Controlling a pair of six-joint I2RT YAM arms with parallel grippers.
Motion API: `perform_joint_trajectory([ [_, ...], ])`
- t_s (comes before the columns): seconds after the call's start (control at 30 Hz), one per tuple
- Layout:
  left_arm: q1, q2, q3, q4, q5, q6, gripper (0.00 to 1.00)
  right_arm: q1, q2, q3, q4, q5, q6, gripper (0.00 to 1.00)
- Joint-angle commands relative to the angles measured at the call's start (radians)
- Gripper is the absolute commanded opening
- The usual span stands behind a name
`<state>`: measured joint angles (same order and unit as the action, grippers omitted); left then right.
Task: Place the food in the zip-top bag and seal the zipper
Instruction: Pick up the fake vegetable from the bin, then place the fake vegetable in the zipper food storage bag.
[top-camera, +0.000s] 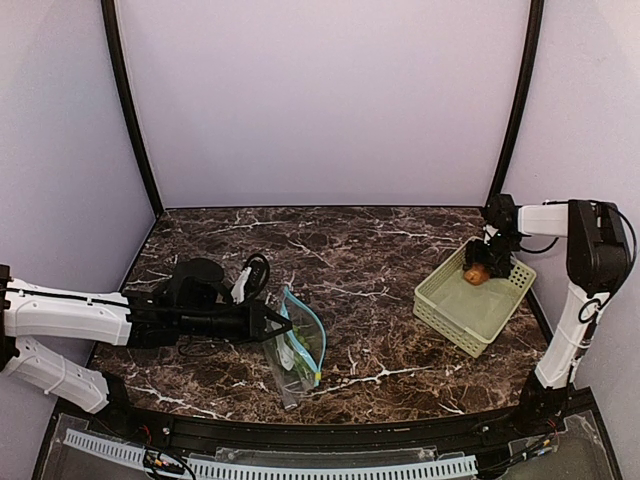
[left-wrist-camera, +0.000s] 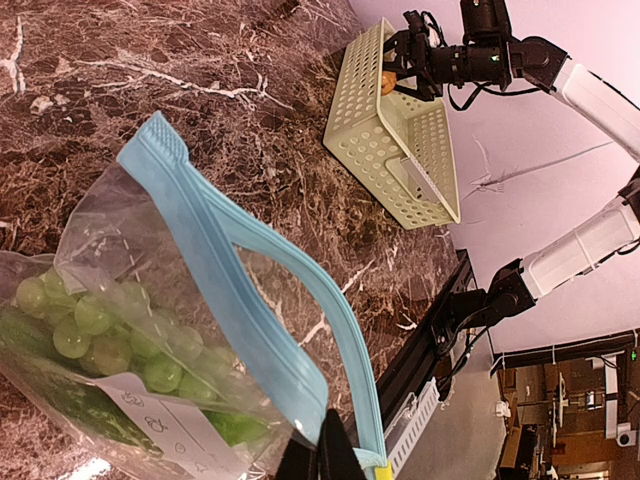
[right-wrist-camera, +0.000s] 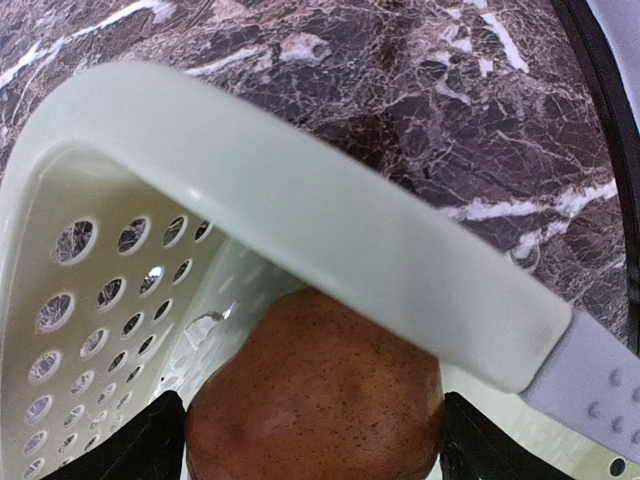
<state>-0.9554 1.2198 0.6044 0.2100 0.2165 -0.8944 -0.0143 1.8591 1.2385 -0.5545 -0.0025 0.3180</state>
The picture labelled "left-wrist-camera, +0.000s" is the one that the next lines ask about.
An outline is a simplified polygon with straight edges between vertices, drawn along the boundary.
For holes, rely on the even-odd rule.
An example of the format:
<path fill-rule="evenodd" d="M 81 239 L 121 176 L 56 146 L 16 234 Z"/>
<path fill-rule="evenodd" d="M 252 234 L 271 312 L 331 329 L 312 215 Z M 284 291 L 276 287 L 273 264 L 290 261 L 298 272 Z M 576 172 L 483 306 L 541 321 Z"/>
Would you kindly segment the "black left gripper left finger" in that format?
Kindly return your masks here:
<path fill-rule="evenodd" d="M 319 464 L 317 452 L 291 439 L 283 453 L 274 476 L 275 480 L 318 480 Z"/>

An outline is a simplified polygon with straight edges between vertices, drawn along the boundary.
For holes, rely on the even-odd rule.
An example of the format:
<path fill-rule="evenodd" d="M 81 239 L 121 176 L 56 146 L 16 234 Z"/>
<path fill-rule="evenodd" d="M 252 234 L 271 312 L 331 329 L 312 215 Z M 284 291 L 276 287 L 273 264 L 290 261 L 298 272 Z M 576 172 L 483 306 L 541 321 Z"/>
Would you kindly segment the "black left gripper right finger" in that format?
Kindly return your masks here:
<path fill-rule="evenodd" d="M 365 480 L 344 425 L 336 410 L 327 411 L 319 439 L 322 480 Z"/>

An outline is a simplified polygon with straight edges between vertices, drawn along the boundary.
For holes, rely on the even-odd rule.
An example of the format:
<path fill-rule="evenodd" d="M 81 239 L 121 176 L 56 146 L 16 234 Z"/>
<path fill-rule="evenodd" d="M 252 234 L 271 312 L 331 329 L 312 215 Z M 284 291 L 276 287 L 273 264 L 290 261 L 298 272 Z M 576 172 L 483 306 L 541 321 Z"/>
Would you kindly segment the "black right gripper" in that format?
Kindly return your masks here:
<path fill-rule="evenodd" d="M 442 84 L 435 78 L 430 63 L 430 33 L 410 30 L 396 32 L 383 44 L 383 70 L 399 75 L 400 84 L 394 90 L 422 102 L 442 96 Z"/>

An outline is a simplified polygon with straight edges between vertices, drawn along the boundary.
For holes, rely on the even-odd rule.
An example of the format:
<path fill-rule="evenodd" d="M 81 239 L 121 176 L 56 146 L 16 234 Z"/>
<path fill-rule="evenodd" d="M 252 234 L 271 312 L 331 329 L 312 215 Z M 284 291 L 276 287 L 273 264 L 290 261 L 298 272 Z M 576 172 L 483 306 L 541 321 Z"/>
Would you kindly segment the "orange food item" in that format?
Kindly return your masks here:
<path fill-rule="evenodd" d="M 381 77 L 381 95 L 389 95 L 396 87 L 398 77 L 395 72 L 383 71 Z"/>

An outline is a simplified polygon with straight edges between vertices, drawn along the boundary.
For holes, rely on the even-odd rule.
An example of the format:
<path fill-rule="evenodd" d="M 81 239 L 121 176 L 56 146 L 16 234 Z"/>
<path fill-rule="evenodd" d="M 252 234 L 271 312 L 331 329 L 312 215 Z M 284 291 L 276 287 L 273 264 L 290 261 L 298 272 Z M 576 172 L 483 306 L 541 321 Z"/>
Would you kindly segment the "clear zip top bag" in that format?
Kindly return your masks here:
<path fill-rule="evenodd" d="M 9 378 L 87 449 L 136 479 L 274 477 L 291 439 L 318 454 L 326 413 L 344 425 L 366 479 L 389 479 L 378 395 L 356 317 L 328 273 L 252 217 L 191 164 L 186 144 L 153 114 L 72 212 L 57 251 L 1 255 L 1 309 L 18 285 L 54 269 L 68 294 L 90 293 L 130 327 L 155 334 L 196 330 L 239 360 L 227 383 L 232 411 L 268 431 L 230 446 L 201 405 L 152 393 L 135 374 L 86 376 L 161 450 L 88 435 Z"/>

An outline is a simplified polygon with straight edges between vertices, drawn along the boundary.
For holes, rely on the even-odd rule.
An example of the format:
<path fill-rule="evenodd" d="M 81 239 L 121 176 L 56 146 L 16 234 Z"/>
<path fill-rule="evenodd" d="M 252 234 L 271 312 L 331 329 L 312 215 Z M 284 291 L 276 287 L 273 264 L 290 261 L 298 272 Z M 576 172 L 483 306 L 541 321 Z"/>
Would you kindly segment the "bunch of green grapes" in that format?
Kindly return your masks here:
<path fill-rule="evenodd" d="M 3 337 L 21 349 L 95 378 L 124 372 L 137 375 L 152 393 L 178 396 L 203 408 L 203 414 L 232 447 L 264 437 L 266 423 L 236 413 L 228 404 L 227 383 L 239 360 L 228 348 L 208 346 L 189 326 L 168 334 L 177 318 L 153 311 L 158 327 L 146 334 L 130 327 L 90 293 L 70 295 L 54 269 L 28 277 L 1 313 Z"/>

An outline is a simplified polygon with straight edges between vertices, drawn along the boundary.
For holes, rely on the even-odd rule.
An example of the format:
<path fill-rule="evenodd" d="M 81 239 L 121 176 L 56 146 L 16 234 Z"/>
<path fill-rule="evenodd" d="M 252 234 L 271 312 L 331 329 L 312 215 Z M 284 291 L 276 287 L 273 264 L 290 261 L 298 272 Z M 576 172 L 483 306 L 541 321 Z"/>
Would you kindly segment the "green leafy vegetable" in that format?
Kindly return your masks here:
<path fill-rule="evenodd" d="M 162 456 L 109 395 L 57 352 L 44 323 L 14 307 L 1 309 L 1 368 L 82 432 Z"/>

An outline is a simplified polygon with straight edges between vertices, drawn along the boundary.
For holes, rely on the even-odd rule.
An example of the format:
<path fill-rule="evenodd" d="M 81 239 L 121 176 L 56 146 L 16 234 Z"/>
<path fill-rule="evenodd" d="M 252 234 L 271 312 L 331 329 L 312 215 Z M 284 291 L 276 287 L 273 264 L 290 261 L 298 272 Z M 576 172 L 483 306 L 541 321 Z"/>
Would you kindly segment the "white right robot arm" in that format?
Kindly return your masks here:
<path fill-rule="evenodd" d="M 517 38 L 558 45 L 630 100 L 639 98 L 635 1 L 511 1 Z M 637 169 L 627 152 L 553 97 L 514 80 L 449 115 L 460 192 L 457 246 L 487 286 L 508 262 L 536 252 L 601 210 Z M 511 352 L 602 336 L 639 324 L 639 256 L 614 255 L 491 331 Z"/>

